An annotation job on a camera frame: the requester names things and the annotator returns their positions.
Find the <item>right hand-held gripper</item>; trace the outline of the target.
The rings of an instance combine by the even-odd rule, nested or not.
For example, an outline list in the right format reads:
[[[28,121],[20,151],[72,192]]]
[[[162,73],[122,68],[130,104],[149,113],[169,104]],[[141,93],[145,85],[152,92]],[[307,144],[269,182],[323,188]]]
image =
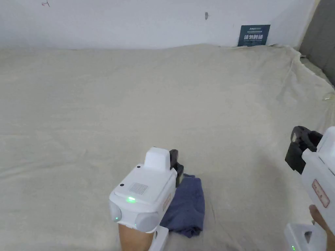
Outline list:
[[[304,189],[330,230],[335,230],[335,128],[324,134],[296,126],[285,162],[302,178]],[[325,251],[326,231],[318,223],[287,224],[284,230],[290,251]]]

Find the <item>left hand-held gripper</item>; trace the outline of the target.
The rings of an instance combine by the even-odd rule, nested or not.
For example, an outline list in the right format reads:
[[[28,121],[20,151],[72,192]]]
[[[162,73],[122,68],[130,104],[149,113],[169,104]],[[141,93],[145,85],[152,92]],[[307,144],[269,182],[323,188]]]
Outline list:
[[[168,229],[160,223],[183,180],[178,154],[176,149],[152,147],[144,163],[134,167],[109,195],[114,222],[154,234],[150,251],[162,251],[168,238]]]

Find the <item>person's left hand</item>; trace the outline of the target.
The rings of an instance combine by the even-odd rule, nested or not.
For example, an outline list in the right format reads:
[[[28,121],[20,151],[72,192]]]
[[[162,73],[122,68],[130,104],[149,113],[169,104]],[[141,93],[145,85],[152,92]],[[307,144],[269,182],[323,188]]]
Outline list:
[[[154,237],[154,233],[144,233],[121,224],[118,233],[122,251],[148,251]]]

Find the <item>person's right hand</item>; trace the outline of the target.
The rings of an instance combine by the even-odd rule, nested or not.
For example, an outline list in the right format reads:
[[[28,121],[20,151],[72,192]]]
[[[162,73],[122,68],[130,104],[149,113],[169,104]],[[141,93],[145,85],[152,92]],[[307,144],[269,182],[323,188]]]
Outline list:
[[[335,250],[335,236],[332,233],[330,227],[327,225],[327,223],[325,222],[325,220],[323,219],[322,215],[320,214],[320,212],[318,211],[315,205],[310,205],[309,211],[313,219],[313,223],[314,224],[318,223],[327,234],[327,251],[334,251]]]

